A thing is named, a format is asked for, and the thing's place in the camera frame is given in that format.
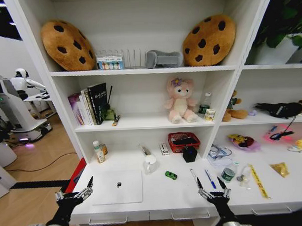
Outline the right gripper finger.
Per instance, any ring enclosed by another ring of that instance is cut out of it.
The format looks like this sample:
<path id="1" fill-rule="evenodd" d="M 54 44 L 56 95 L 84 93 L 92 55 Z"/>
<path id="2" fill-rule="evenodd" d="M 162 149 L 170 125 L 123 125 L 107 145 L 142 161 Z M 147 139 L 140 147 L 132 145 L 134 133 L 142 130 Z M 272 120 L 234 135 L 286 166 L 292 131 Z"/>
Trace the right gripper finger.
<path id="1" fill-rule="evenodd" d="M 196 178 L 196 182 L 198 185 L 198 194 L 200 194 L 205 199 L 212 199 L 212 195 L 203 188 L 198 177 Z"/>
<path id="2" fill-rule="evenodd" d="M 224 197 L 229 198 L 229 194 L 230 194 L 231 190 L 226 186 L 226 184 L 219 177 L 217 177 L 217 180 L 218 180 L 221 188 L 223 189 Z"/>

